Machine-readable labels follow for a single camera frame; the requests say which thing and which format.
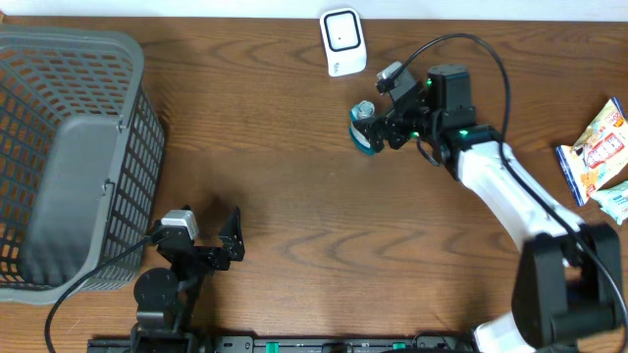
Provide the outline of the teal mouthwash bottle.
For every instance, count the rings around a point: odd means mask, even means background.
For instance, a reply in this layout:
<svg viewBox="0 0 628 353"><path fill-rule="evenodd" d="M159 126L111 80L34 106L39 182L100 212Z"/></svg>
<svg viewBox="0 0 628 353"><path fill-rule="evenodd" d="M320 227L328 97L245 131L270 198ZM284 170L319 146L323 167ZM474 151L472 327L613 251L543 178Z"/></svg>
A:
<svg viewBox="0 0 628 353"><path fill-rule="evenodd" d="M371 101L363 100L350 110L349 136L358 150L372 156L376 153L371 134L364 125L356 126L356 122L366 121L375 116L375 106Z"/></svg>

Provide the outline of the yellow red snack bag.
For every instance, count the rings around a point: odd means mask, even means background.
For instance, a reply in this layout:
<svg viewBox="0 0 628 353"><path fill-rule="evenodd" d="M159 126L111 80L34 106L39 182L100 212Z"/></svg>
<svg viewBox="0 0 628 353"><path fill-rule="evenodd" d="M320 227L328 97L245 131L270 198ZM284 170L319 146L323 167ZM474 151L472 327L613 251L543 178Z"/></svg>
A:
<svg viewBox="0 0 628 353"><path fill-rule="evenodd" d="M610 98L572 145L555 148L578 206L584 206L627 165L627 118L617 97Z"/></svg>

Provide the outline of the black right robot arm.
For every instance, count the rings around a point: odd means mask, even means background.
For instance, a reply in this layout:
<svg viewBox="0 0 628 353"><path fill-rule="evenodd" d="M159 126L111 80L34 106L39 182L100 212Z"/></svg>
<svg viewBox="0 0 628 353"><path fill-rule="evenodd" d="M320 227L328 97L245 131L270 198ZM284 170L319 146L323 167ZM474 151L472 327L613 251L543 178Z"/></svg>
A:
<svg viewBox="0 0 628 353"><path fill-rule="evenodd" d="M428 161L445 167L493 212L520 251L508 313L474 328L480 352L574 352L579 339L626 325L618 294L619 238L609 225L587 225L558 204L522 168L491 126L476 122L471 81L461 65L415 79L395 62L392 106L377 114L362 101L350 111L350 136L363 152L428 143Z"/></svg>

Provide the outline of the light teal wipes packet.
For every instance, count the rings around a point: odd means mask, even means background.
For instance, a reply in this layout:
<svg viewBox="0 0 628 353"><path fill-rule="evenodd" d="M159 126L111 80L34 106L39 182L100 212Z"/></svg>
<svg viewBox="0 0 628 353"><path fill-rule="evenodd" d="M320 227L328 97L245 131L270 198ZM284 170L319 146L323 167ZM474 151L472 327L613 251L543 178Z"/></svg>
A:
<svg viewBox="0 0 628 353"><path fill-rule="evenodd" d="M601 210L619 226L628 218L627 190L628 181L623 181L614 187L599 190L592 196L599 203Z"/></svg>

